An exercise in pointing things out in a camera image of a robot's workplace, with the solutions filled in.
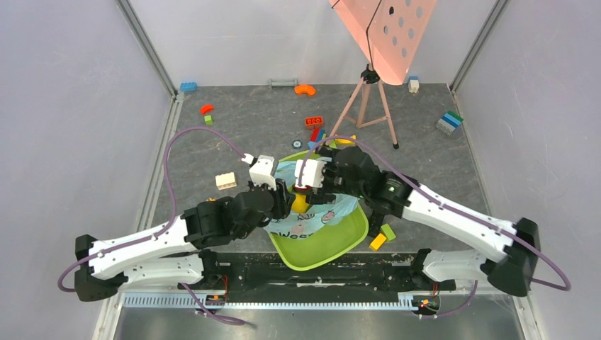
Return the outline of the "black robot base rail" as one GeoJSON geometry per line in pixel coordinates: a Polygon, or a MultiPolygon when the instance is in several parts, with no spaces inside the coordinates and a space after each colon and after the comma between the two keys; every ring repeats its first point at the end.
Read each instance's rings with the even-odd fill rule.
{"type": "Polygon", "coordinates": [[[418,254],[347,253],[308,271],[289,268],[275,253],[193,254],[203,265],[194,290],[226,289],[228,302],[392,302],[398,293],[456,290],[435,283],[413,261],[418,254]]]}

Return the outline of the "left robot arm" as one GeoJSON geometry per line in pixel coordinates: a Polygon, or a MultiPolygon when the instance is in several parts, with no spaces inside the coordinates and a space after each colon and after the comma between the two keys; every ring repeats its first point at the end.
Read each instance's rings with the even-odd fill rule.
{"type": "Polygon", "coordinates": [[[74,291],[82,302],[109,298],[131,282],[126,268],[245,239],[256,228],[288,217],[294,200],[278,179],[275,189],[251,184],[235,197],[199,203],[173,220],[126,237],[103,241],[83,234],[75,241],[74,291]]]}

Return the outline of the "light blue printed plastic bag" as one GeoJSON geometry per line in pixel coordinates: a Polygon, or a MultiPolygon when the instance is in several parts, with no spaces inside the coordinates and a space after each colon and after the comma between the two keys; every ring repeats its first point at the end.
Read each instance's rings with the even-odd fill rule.
{"type": "Polygon", "coordinates": [[[336,225],[352,213],[358,205],[358,199],[343,194],[336,194],[334,203],[311,205],[303,213],[291,211],[287,218],[272,220],[264,230],[276,236],[288,239],[306,239],[325,225],[336,225]]]}

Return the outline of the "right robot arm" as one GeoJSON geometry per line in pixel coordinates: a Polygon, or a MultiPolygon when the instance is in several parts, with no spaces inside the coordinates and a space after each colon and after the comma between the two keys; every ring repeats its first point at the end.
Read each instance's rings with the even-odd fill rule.
{"type": "Polygon", "coordinates": [[[517,297],[528,295],[540,250],[536,222],[501,220],[462,206],[403,174],[381,170],[359,147],[318,150],[321,159],[301,159],[296,185],[311,190],[318,204],[335,194],[361,198],[376,222],[386,216],[432,227],[464,244],[468,251],[421,249],[409,270],[419,289],[447,280],[486,280],[517,297]]]}

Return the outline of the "yellow fake fruit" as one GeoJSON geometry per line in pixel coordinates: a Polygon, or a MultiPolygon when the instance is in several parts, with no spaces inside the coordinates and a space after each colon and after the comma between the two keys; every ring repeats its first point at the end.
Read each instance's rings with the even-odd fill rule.
{"type": "Polygon", "coordinates": [[[307,203],[307,195],[311,193],[311,188],[293,186],[291,192],[295,195],[291,210],[298,214],[306,213],[310,208],[310,203],[307,203]]]}

